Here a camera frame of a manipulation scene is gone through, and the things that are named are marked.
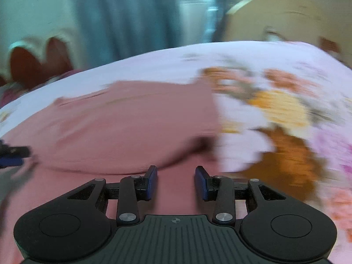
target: pink cloth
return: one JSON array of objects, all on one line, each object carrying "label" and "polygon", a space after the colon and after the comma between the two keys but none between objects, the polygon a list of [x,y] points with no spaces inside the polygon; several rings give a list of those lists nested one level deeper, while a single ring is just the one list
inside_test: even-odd
[{"label": "pink cloth", "polygon": [[[80,98],[59,99],[22,122],[4,139],[13,146],[31,145],[39,164],[8,199],[0,264],[22,260],[13,239],[21,215],[96,177],[117,182],[150,164],[168,166],[159,170],[156,196],[141,204],[141,214],[207,213],[207,204],[196,197],[194,170],[203,165],[214,175],[218,166],[191,153],[204,144],[200,140],[212,144],[217,116],[202,80],[189,85],[117,82]],[[116,204],[108,206],[108,217],[115,218]]]}]

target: circular logo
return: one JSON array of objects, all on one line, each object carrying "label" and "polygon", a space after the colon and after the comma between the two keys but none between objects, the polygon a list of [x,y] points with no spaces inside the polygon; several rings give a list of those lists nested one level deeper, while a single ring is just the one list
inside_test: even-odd
[{"label": "circular logo", "polygon": [[181,219],[179,219],[179,218],[173,218],[171,221],[172,221],[173,223],[179,223],[179,222],[181,221]]}]

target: gray curtain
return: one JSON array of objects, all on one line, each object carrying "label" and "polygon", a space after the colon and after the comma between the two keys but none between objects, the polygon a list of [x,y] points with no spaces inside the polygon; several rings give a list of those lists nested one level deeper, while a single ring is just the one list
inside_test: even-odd
[{"label": "gray curtain", "polygon": [[74,0],[89,66],[181,43],[178,0]]},{"label": "gray curtain", "polygon": [[207,10],[203,42],[216,42],[221,40],[227,10],[227,0],[212,0],[211,6]]}]

